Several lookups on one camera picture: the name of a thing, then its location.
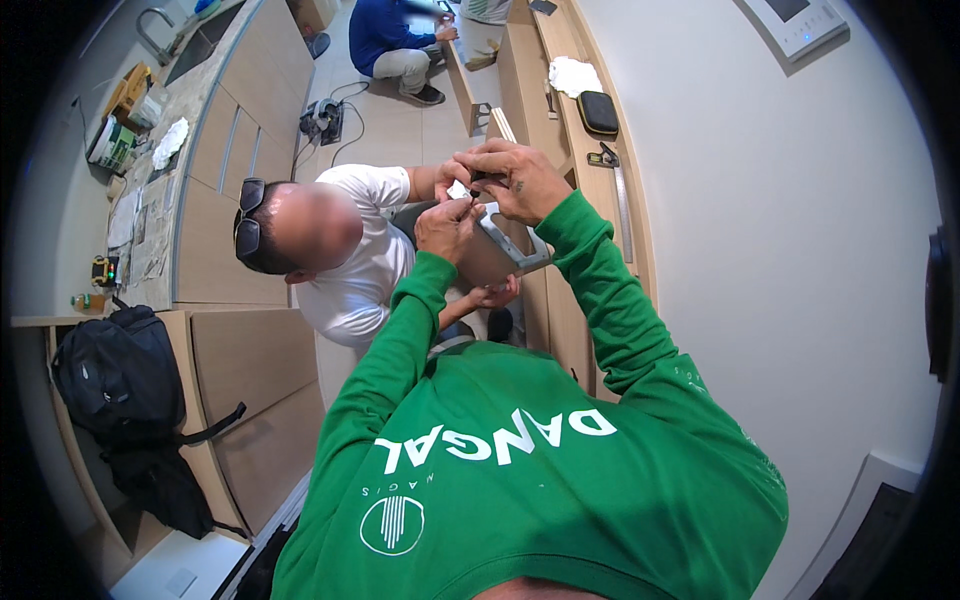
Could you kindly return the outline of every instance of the sink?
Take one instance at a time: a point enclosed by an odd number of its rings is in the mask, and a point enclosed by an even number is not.
[[[170,68],[164,85],[179,79],[184,73],[210,58],[220,38],[227,32],[233,17],[240,12],[244,3],[235,4],[220,14],[208,19],[190,37],[177,57],[177,61]]]

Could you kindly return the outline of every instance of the sneaker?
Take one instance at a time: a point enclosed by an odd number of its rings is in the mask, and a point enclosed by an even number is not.
[[[438,105],[438,104],[441,104],[444,100],[446,100],[446,96],[444,96],[444,93],[431,84],[424,85],[423,89],[417,92],[416,94],[400,91],[400,95],[406,98],[413,98],[417,102],[428,105],[428,106]]]

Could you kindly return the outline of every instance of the bucket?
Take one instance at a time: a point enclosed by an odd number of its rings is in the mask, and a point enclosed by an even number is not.
[[[121,125],[115,116],[108,115],[96,143],[86,155],[86,160],[123,175],[127,170],[124,161],[130,153],[134,138],[132,131]]]

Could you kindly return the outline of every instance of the white t-shirt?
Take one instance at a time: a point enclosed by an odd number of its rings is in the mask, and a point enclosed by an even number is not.
[[[363,238],[353,255],[315,281],[294,286],[300,312],[313,328],[342,346],[362,348],[390,316],[390,295],[414,265],[414,246],[380,214],[403,204],[410,178],[403,167],[344,164],[327,169],[317,181],[347,191],[360,208]]]

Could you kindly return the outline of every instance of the magis logo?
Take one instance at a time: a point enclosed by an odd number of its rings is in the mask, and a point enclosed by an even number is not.
[[[395,495],[380,498],[360,521],[360,541],[384,556],[400,556],[414,549],[423,535],[423,505]]]

